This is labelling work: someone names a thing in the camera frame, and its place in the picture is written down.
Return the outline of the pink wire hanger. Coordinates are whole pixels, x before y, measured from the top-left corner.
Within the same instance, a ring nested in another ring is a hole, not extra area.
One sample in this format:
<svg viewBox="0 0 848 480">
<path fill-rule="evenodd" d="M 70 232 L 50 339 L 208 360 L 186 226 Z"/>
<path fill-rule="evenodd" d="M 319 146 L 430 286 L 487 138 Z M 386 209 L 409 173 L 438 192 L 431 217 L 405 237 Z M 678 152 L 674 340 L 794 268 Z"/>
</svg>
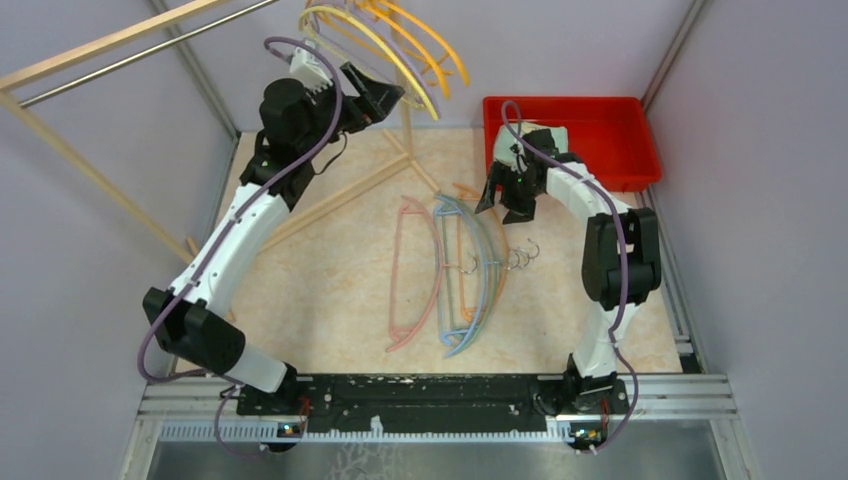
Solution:
<svg viewBox="0 0 848 480">
<path fill-rule="evenodd" d="M 448 266 L 432 212 L 421 200 L 401 196 L 389 270 L 387 354 L 408 346 L 424 329 L 437 307 Z"/>
</svg>

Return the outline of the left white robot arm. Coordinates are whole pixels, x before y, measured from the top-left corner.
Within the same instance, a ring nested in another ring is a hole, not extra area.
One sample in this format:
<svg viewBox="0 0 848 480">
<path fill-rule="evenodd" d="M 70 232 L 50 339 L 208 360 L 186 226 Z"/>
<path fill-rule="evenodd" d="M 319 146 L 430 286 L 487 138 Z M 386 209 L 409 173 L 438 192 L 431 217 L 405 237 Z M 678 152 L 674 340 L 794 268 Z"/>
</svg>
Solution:
<svg viewBox="0 0 848 480">
<path fill-rule="evenodd" d="M 277 414 L 300 399 L 297 371 L 250 344 L 225 319 L 234 294 L 272 231 L 285 222 L 316 175 L 324 147 L 385 120 L 405 95 L 350 62 L 334 68 L 316 48 L 294 42 L 287 77 L 265 87 L 254 153 L 227 213 L 166 289 L 150 288 L 142 307 L 150 328 L 137 354 L 139 373 L 156 343 L 163 351 L 255 392 Z"/>
</svg>

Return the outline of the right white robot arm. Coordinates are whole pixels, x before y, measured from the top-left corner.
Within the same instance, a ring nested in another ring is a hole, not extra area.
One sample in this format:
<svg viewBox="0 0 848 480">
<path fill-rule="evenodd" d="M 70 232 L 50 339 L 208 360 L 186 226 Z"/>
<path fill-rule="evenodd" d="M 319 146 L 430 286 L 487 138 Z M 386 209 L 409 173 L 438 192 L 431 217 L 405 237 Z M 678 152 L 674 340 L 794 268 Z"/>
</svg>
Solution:
<svg viewBox="0 0 848 480">
<path fill-rule="evenodd" d="M 573 152 L 562 127 L 515 123 L 499 129 L 477 212 L 501 204 L 504 224 L 530 222 L 537 199 L 548 195 L 585 223 L 581 266 L 592 302 L 587 325 L 570 355 L 563 398 L 576 412 L 590 411 L 617 380 L 618 345 L 629 323 L 662 280 L 658 220 L 650 208 L 618 200 Z"/>
</svg>

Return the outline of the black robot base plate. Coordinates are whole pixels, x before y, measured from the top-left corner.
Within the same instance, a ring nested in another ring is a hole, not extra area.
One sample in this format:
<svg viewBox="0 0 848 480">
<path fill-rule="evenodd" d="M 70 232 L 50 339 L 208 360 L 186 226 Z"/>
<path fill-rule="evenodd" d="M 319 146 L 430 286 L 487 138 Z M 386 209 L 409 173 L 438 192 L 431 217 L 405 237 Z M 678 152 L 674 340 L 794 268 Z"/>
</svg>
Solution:
<svg viewBox="0 0 848 480">
<path fill-rule="evenodd" d="M 303 374 L 278 393 L 245 387 L 240 416 L 291 415 L 309 433 L 388 434 L 541 432 L 550 417 L 623 414 L 630 400 L 623 381 L 577 395 L 562 375 Z"/>
</svg>

